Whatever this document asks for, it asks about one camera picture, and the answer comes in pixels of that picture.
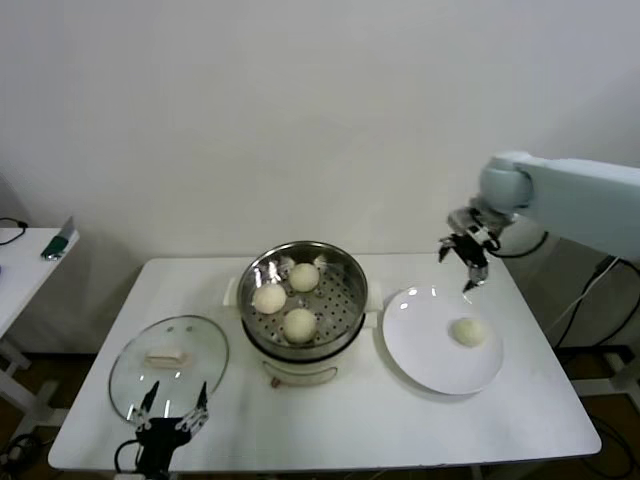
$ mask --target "floor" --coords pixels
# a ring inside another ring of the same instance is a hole
[[[29,370],[17,372],[15,378],[31,391],[37,391],[42,382],[55,379],[60,382],[60,388],[52,399],[54,407],[70,407],[80,389],[84,377],[89,372],[92,356],[80,355],[50,355],[34,356]],[[567,366],[570,378],[597,378],[608,375],[608,367],[598,356],[580,355]],[[624,396],[592,397],[584,399],[587,411],[600,417],[620,432],[630,444],[634,452],[640,451],[640,416],[633,405]],[[20,421],[20,412],[0,399],[0,445],[4,445]],[[37,434],[41,439],[52,439],[56,429],[40,429]],[[603,440],[602,452],[591,458],[590,462],[608,474],[615,475],[624,471],[626,457],[622,450],[611,444],[606,438]],[[47,464],[48,448],[40,453],[35,464],[22,472],[19,480],[97,480],[112,478],[110,475],[96,475],[83,472],[57,472]],[[485,466],[485,477],[500,470],[500,466]],[[215,479],[223,480],[229,477],[237,480],[253,480],[253,475],[191,475],[181,478],[190,480]],[[334,473],[305,473],[281,475],[279,478],[302,480],[315,478],[318,480],[471,480],[472,474],[468,468],[446,468],[429,470],[406,470],[390,472],[334,472]],[[557,460],[548,462],[527,477],[527,480],[571,480],[571,479],[600,479],[589,471],[580,459]],[[625,477],[640,480],[640,469]]]

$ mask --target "white table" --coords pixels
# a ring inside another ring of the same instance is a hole
[[[410,285],[462,288],[463,265],[436,256],[358,256],[388,299]],[[134,429],[109,402],[107,379],[122,347],[143,328],[179,314],[225,330],[230,362],[210,399],[211,418],[176,451],[176,472],[254,472],[469,465],[587,455],[600,439],[501,261],[478,290],[484,316],[504,338],[502,371],[484,391],[450,397],[412,385],[385,353],[378,328],[349,347],[353,368],[314,387],[272,389],[237,310],[223,307],[229,279],[249,258],[156,259],[142,270],[49,454],[63,470],[112,470]],[[135,448],[121,464],[133,465]]]
[[[0,241],[7,241],[21,231],[19,228],[1,228]],[[14,242],[0,246],[0,338],[64,259],[47,261],[40,257],[40,253],[59,231],[58,228],[28,228]],[[66,248],[67,252],[73,248],[78,238],[77,232],[74,233]],[[48,406],[56,389],[56,382],[45,382],[34,395],[11,378],[16,369],[28,368],[29,360],[7,339],[0,342],[0,355],[11,362],[7,370],[0,371],[0,396],[24,413],[14,436],[30,432],[37,425],[62,425],[67,410]]]

